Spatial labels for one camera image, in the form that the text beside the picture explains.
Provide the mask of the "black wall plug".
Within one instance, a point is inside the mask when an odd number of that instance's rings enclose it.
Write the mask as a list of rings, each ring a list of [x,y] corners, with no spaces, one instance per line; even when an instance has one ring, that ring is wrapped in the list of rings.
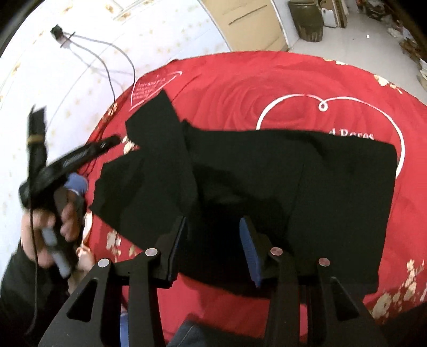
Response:
[[[59,25],[55,25],[51,29],[50,33],[52,34],[52,36],[55,38],[56,41],[60,41],[64,37],[63,30],[62,30],[62,28]]]

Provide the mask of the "red rose bedspread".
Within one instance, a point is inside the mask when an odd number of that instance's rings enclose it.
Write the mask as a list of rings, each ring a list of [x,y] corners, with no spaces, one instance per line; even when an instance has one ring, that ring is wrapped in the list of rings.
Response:
[[[186,320],[261,338],[268,299],[240,239],[249,217],[296,263],[326,258],[390,346],[426,345],[426,106],[338,61],[223,53],[139,78],[93,139],[90,247],[133,258],[179,216],[180,274],[159,291],[164,337]]]

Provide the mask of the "black pants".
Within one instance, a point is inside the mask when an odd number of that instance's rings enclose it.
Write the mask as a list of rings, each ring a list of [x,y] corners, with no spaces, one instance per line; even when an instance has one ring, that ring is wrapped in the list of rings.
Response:
[[[207,131],[179,120],[166,93],[126,123],[137,149],[104,164],[91,210],[141,249],[187,218],[179,270],[242,295],[255,286],[240,240],[250,218],[272,247],[364,296],[378,289],[392,206],[393,145],[320,132]]]

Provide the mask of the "dark ceramic jar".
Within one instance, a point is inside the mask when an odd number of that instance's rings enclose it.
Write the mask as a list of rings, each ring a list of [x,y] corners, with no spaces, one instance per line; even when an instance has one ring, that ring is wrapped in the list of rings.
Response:
[[[324,21],[318,1],[289,1],[288,7],[300,39],[311,43],[321,42]]]

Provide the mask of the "blue sock foot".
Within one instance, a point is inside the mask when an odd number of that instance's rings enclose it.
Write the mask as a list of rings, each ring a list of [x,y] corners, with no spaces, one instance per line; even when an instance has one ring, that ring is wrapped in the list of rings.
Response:
[[[88,181],[78,173],[71,173],[64,185],[68,201],[75,202],[77,199],[84,199],[88,190]]]

